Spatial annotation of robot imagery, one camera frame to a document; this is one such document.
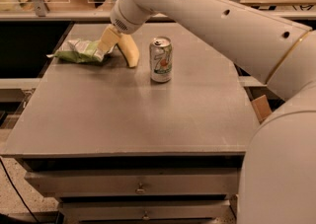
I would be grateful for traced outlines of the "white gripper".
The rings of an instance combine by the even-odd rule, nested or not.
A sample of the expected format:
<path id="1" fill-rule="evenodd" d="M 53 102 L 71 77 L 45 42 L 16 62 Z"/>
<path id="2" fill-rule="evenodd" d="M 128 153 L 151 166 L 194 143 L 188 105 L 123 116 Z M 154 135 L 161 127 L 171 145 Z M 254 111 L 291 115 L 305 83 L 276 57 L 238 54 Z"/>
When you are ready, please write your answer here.
<path id="1" fill-rule="evenodd" d="M 131 0 L 118 0 L 110 13 L 108 25 L 100 37 L 98 49 L 108 52 L 115 46 L 121 33 L 131 35 L 145 23 L 145 12 Z"/>

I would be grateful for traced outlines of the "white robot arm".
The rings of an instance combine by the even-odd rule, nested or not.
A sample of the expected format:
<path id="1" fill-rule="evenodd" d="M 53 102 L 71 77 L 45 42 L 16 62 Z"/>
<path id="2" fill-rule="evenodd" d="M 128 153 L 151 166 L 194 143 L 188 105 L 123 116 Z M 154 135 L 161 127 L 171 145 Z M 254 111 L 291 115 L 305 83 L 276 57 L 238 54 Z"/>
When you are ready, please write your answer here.
<path id="1" fill-rule="evenodd" d="M 114 35 L 161 13 L 281 97 L 240 173 L 237 224 L 316 224 L 316 54 L 308 27 L 229 0 L 118 0 Z"/>

